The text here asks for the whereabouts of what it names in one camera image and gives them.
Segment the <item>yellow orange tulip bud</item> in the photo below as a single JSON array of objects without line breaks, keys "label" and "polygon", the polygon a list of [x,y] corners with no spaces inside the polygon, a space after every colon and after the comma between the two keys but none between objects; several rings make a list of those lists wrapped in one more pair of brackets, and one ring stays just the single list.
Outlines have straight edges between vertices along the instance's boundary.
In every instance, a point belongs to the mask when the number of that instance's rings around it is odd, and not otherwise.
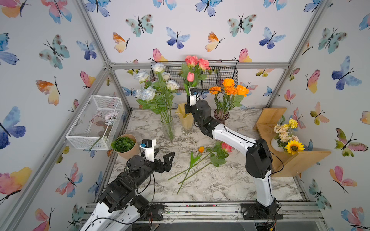
[{"label": "yellow orange tulip bud", "polygon": [[177,191],[177,194],[179,194],[180,190],[182,189],[182,187],[184,185],[184,182],[186,181],[186,178],[188,177],[188,174],[189,174],[190,170],[196,165],[196,163],[198,162],[198,160],[201,159],[202,154],[203,154],[204,151],[205,151],[204,146],[201,146],[198,149],[198,154],[196,156],[194,156],[193,152],[191,152],[190,165],[189,165],[189,168],[188,168],[188,170],[186,172],[186,175],[185,175],[184,179],[182,180],[182,182],[180,184],[180,187],[179,187],[179,189]]}]

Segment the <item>orange flower front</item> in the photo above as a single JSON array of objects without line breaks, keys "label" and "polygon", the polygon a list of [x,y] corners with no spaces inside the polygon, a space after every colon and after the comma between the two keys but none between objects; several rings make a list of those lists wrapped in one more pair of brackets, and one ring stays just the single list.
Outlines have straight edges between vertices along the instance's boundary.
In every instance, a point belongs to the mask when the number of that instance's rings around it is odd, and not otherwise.
[{"label": "orange flower front", "polygon": [[225,87],[224,90],[225,90],[225,93],[229,96],[237,95],[237,89],[233,86]]}]

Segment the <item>pink artificial rose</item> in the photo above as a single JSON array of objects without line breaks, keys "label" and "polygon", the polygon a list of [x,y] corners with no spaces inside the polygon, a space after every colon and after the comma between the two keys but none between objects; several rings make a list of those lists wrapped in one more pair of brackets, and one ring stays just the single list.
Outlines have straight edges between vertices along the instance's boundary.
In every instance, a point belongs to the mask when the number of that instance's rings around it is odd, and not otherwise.
[{"label": "pink artificial rose", "polygon": [[193,81],[192,87],[196,87],[199,81],[203,81],[207,78],[206,72],[210,69],[209,61],[200,58],[198,64],[195,66],[194,74],[195,79]]}]

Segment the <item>orange artificial flower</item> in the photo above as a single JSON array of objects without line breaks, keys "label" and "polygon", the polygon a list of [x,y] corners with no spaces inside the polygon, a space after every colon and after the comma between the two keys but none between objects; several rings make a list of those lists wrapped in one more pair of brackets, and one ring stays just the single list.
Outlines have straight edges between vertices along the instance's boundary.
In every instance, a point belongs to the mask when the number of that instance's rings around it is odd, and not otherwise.
[{"label": "orange artificial flower", "polygon": [[231,97],[231,105],[230,109],[233,109],[235,107],[241,107],[241,101],[249,94],[249,89],[247,89],[245,86],[238,85],[236,88],[232,91],[232,97]]}]

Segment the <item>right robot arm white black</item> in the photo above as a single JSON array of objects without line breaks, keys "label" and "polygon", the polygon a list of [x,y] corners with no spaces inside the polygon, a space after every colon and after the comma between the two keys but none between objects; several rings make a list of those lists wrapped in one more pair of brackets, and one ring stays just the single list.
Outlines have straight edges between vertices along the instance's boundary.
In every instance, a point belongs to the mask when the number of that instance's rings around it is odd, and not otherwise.
[{"label": "right robot arm white black", "polygon": [[195,96],[187,96],[186,113],[191,113],[200,131],[213,139],[222,141],[238,150],[245,157],[245,168],[253,177],[257,199],[255,204],[242,205],[245,220],[283,219],[278,213],[280,206],[272,194],[271,175],[273,174],[273,158],[267,142],[248,138],[219,123],[211,116],[211,107],[207,101],[197,100]]}]

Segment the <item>white rose stem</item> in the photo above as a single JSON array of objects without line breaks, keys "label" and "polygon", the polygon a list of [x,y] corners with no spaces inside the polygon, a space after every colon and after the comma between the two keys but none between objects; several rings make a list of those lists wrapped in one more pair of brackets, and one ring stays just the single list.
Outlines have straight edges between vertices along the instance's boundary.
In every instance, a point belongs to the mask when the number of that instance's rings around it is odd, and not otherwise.
[{"label": "white rose stem", "polygon": [[161,73],[162,79],[167,82],[171,78],[171,74],[168,72],[162,72]]},{"label": "white rose stem", "polygon": [[155,89],[152,87],[140,88],[135,93],[135,98],[143,101],[151,101],[155,98]]},{"label": "white rose stem", "polygon": [[146,71],[141,71],[134,76],[134,79],[139,81],[140,84],[147,83],[150,75]]},{"label": "white rose stem", "polygon": [[163,63],[154,63],[151,67],[155,73],[162,73],[165,70],[165,65]]},{"label": "white rose stem", "polygon": [[179,89],[179,85],[174,80],[169,80],[166,82],[166,87],[170,91],[175,91]]}]

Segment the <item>pink tulip bud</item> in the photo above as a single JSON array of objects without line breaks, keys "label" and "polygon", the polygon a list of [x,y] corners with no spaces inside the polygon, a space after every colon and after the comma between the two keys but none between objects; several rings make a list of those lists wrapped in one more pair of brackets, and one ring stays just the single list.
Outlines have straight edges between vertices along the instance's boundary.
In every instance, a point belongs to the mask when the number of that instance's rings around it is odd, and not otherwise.
[{"label": "pink tulip bud", "polygon": [[195,74],[192,73],[192,72],[188,72],[185,76],[185,80],[184,80],[184,87],[185,87],[185,90],[186,90],[186,94],[187,95],[190,95],[190,91],[189,89],[191,87],[193,87],[193,84],[194,84],[194,80],[195,80]]}]

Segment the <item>small orange marigold flower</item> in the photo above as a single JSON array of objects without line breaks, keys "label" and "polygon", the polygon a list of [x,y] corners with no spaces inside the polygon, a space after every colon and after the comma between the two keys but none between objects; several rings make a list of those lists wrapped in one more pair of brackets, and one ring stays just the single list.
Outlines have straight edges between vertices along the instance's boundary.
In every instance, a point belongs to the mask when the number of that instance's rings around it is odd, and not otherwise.
[{"label": "small orange marigold flower", "polygon": [[220,97],[219,97],[219,94],[223,94],[222,93],[222,89],[221,87],[217,87],[217,86],[214,86],[214,87],[211,87],[209,89],[209,93],[211,95],[214,95],[214,101],[215,101],[215,105],[216,105],[216,112],[219,113],[222,109],[222,103],[220,101]]}]

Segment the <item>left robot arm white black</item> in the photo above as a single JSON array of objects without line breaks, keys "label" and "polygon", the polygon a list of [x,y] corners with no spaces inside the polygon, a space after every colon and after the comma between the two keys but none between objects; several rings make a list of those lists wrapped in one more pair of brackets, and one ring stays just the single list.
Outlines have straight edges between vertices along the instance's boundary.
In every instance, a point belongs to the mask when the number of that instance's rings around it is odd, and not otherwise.
[{"label": "left robot arm white black", "polygon": [[126,169],[101,193],[91,216],[82,231],[117,230],[125,231],[139,220],[161,220],[158,213],[163,206],[152,206],[151,202],[138,193],[146,179],[154,179],[154,172],[169,172],[175,152],[153,162],[140,155],[131,157]]}]

